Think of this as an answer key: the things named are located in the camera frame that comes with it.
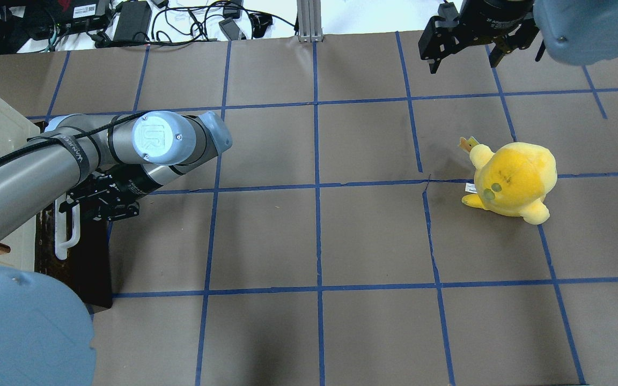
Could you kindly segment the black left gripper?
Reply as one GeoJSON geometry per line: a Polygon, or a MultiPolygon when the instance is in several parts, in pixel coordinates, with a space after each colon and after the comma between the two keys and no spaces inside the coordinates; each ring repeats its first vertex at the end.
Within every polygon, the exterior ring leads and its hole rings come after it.
{"type": "Polygon", "coordinates": [[[141,165],[118,165],[95,171],[67,191],[61,213],[79,206],[81,220],[118,221],[139,215],[140,198],[151,193],[151,178],[141,165]]]}

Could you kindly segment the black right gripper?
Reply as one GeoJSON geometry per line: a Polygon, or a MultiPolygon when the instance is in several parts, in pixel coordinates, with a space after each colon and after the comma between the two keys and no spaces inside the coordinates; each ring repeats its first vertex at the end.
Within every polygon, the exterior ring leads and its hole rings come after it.
{"type": "Polygon", "coordinates": [[[420,58],[428,61],[431,74],[441,62],[472,46],[493,44],[490,67],[498,67],[513,51],[525,50],[539,32],[535,24],[534,1],[463,1],[458,8],[444,1],[426,24],[418,42],[420,58]]]}

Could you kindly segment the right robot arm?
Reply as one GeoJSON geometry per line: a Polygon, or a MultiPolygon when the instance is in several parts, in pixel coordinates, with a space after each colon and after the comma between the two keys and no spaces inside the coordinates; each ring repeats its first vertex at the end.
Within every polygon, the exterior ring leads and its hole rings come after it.
{"type": "Polygon", "coordinates": [[[492,44],[491,68],[515,50],[542,41],[554,61],[584,66],[618,58],[618,1],[444,1],[418,42],[432,74],[443,59],[472,46],[492,44]]]}

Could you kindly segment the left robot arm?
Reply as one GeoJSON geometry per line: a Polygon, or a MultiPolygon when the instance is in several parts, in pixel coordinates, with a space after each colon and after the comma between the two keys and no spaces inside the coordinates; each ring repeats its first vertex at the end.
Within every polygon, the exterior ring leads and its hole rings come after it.
{"type": "MultiPolygon", "coordinates": [[[[62,196],[92,218],[134,217],[137,201],[230,149],[214,112],[71,114],[51,119],[0,157],[0,242],[62,196]]],[[[0,266],[0,385],[90,385],[96,351],[90,313],[58,279],[0,266]]]]}

